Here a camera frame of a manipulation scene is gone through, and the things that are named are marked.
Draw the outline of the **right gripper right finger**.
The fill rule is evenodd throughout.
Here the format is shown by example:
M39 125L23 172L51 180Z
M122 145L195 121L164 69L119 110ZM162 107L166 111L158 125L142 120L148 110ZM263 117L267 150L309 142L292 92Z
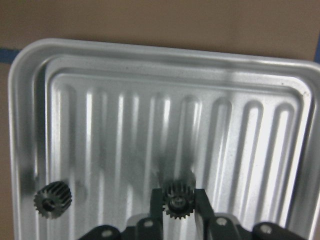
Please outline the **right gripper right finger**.
M215 216L214 210L204 189L197 188L194 190L194 204L194 213L198 219L210 220Z

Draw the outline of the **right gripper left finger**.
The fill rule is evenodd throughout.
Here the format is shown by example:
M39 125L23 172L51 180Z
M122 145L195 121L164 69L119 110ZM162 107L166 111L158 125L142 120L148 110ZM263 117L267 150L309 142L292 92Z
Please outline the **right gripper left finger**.
M151 191L151 197L150 197L150 207L149 207L150 217L158 220L159 222L162 222L163 221L163 205L164 205L163 190L161 188L154 188Z

